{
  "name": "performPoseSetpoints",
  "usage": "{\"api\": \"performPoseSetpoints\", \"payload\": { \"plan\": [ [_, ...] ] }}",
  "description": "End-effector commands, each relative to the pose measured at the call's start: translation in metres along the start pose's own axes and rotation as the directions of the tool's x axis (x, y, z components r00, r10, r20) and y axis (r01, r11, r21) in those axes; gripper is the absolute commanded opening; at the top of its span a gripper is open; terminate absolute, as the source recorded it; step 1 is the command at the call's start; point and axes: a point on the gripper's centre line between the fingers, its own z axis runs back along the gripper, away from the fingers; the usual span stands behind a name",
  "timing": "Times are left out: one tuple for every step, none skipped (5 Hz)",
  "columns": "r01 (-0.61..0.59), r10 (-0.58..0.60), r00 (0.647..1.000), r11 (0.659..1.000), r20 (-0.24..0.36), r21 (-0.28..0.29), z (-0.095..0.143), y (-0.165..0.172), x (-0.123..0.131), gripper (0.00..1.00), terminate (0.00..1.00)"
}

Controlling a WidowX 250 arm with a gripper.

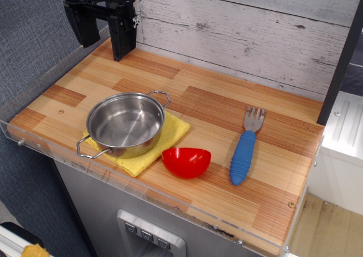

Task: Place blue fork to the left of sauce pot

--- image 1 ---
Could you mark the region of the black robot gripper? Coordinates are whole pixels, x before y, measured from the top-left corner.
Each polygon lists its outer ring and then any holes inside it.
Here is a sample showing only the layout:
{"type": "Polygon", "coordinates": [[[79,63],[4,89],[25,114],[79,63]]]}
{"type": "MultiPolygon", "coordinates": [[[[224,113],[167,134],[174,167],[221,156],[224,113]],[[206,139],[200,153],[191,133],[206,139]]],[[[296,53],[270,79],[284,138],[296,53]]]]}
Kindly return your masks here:
{"type": "Polygon", "coordinates": [[[71,28],[83,47],[100,40],[96,18],[92,13],[109,15],[107,22],[113,58],[120,61],[136,48],[137,25],[135,0],[65,0],[64,9],[71,28]]]}

